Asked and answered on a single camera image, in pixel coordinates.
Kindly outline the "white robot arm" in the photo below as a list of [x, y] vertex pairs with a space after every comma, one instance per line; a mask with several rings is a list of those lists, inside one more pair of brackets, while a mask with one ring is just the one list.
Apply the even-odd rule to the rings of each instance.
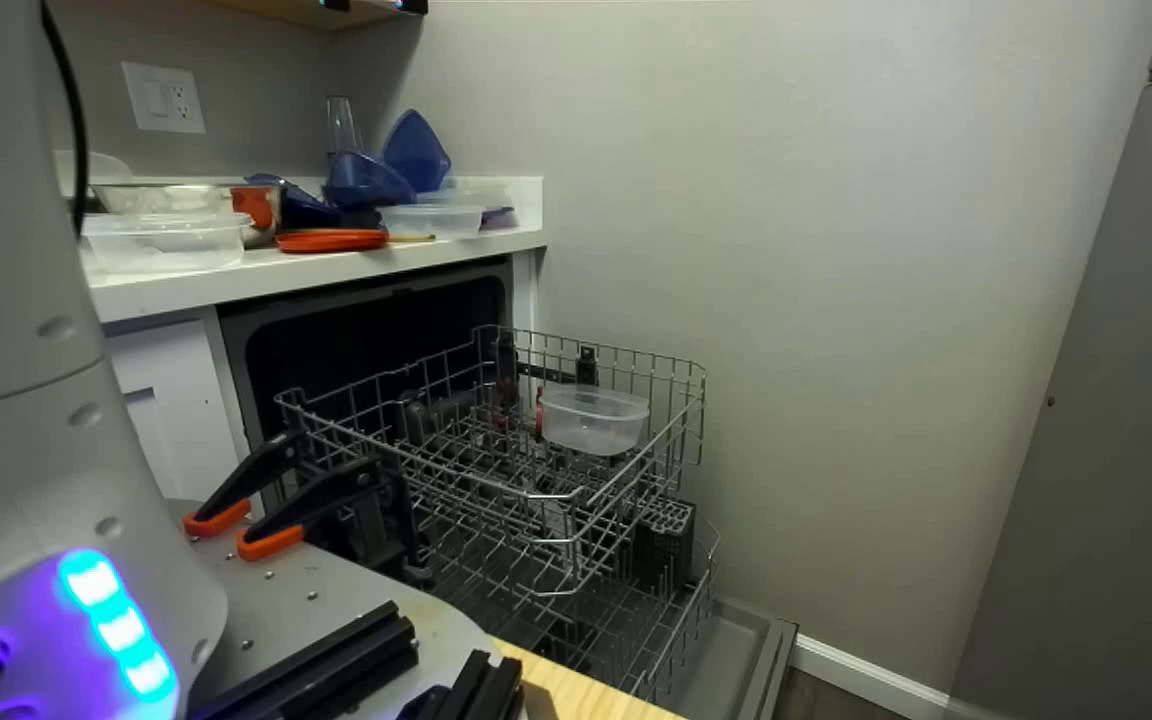
[[0, 720], [183, 720], [227, 597], [116, 387], [42, 61], [42, 5], [0, 0]]

